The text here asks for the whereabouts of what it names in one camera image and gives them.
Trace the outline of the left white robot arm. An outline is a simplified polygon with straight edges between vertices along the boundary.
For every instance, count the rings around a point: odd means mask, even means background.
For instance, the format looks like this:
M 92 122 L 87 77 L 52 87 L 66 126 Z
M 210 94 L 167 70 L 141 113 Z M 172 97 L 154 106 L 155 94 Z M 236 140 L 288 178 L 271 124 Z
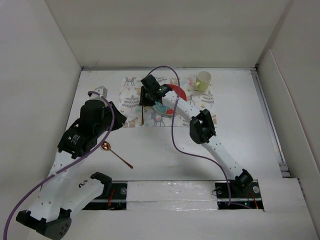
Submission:
M 105 97 L 87 100 L 79 118 L 62 135 L 48 177 L 25 195 L 28 198 L 39 190 L 37 199 L 28 209 L 19 211 L 15 220 L 50 240 L 61 240 L 72 218 L 91 200 L 111 194 L 112 178 L 95 172 L 75 188 L 73 195 L 66 196 L 85 158 L 101 145 L 98 139 L 105 140 L 111 131 L 122 128 L 126 119 Z

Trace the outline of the red and teal plate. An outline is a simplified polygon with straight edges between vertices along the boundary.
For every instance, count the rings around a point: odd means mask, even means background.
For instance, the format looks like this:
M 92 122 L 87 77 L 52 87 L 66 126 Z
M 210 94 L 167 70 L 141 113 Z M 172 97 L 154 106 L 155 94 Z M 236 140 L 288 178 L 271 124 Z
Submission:
M 166 92 L 165 97 L 162 97 L 159 101 L 155 102 L 152 109 L 161 115 L 172 116 L 177 100 L 186 101 L 187 95 L 181 87 L 174 84 L 163 84 L 161 85 L 161 88 L 165 88 L 165 90 L 169 91 Z

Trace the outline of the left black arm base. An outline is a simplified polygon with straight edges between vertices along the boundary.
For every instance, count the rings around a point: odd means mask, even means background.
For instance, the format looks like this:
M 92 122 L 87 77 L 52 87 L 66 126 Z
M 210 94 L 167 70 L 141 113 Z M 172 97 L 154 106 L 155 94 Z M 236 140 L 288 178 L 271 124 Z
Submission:
M 108 195 L 101 195 L 89 202 L 83 210 L 124 211 L 127 209 L 128 183 L 115 181 Z

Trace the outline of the copper fork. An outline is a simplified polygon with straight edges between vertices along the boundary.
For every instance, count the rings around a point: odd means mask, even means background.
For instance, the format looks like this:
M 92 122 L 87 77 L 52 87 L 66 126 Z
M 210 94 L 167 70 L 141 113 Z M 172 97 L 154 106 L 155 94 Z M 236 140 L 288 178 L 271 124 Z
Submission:
M 141 126 L 144 125 L 144 106 L 141 106 Z

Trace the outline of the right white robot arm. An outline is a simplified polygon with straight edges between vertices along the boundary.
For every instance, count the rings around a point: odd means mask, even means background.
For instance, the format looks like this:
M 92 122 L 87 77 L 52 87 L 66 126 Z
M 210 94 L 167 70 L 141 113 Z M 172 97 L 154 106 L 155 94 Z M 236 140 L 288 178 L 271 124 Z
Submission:
M 226 150 L 216 135 L 211 113 L 208 109 L 199 109 L 186 100 L 168 84 L 160 85 L 153 75 L 141 80 L 140 105 L 144 107 L 161 103 L 173 109 L 184 120 L 189 122 L 189 136 L 198 145 L 205 148 L 229 181 L 232 198 L 242 198 L 249 192 L 253 177 Z

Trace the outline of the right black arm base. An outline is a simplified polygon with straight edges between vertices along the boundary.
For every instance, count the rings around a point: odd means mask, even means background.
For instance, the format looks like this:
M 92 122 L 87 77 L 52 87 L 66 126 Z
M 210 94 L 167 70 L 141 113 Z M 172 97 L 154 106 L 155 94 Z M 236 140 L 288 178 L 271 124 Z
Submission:
M 227 184 L 222 181 L 215 183 L 215 189 L 211 191 L 211 194 L 216 197 L 219 210 L 264 209 L 262 195 L 257 181 L 252 182 L 244 192 L 237 191 L 231 185 L 230 193 L 231 202 L 230 205 L 228 205 L 230 196 Z

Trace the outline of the pale yellow mug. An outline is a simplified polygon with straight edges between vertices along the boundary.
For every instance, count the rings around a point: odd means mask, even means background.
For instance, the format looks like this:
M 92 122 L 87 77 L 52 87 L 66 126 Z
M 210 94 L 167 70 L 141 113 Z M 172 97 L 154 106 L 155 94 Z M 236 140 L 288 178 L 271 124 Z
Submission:
M 200 71 L 196 75 L 196 81 L 194 85 L 195 90 L 198 92 L 205 92 L 208 89 L 211 80 L 212 76 L 208 71 Z

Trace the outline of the floral white cloth napkin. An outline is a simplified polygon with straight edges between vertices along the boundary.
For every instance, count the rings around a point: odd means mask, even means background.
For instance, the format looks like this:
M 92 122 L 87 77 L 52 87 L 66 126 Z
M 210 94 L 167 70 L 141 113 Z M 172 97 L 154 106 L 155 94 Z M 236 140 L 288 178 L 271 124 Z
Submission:
M 210 111 L 213 124 L 217 125 L 215 111 L 214 88 L 210 84 L 205 92 L 195 90 L 196 76 L 184 76 L 180 86 L 186 93 L 186 101 L 199 109 Z M 153 110 L 152 106 L 143 107 L 144 125 L 141 126 L 142 107 L 139 105 L 141 92 L 140 77 L 125 77 L 119 93 L 118 110 L 127 117 L 126 128 L 134 127 L 170 127 L 172 116 L 162 115 Z

